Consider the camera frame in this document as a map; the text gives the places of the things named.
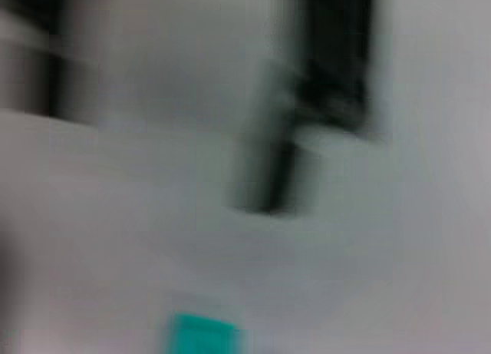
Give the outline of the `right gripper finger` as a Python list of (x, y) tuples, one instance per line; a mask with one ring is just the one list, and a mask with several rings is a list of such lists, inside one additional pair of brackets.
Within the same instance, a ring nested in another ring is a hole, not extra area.
[(285, 211), (297, 154), (293, 134), (239, 138), (232, 168), (231, 205), (261, 215)]

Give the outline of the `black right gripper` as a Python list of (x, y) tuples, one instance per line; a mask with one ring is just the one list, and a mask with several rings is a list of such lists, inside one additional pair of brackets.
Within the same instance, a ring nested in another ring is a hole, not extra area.
[(317, 122), (357, 133), (370, 114), (367, 66), (373, 0), (302, 0), (302, 66), (296, 90)]

